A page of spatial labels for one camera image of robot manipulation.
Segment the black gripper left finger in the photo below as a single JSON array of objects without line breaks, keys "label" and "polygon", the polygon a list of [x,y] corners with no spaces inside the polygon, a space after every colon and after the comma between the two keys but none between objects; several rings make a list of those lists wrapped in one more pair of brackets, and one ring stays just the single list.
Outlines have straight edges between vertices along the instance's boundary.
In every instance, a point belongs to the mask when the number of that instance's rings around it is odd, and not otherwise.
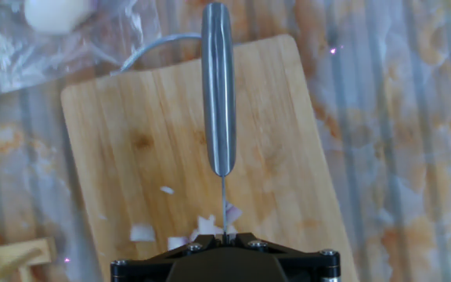
[{"label": "black gripper left finger", "polygon": [[120,259],[110,263],[111,282],[144,281],[166,278],[180,259],[223,247],[224,234],[199,235],[194,241],[145,260]]}]

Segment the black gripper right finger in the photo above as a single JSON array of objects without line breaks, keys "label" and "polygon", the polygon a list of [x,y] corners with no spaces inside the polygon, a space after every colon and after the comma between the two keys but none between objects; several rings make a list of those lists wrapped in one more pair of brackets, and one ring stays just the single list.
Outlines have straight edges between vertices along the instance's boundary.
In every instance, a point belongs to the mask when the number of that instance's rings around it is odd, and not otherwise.
[{"label": "black gripper right finger", "polygon": [[242,250],[228,258],[235,281],[315,281],[341,282],[341,257],[338,251],[323,249],[303,252],[257,238],[253,233],[226,235],[225,246]]}]

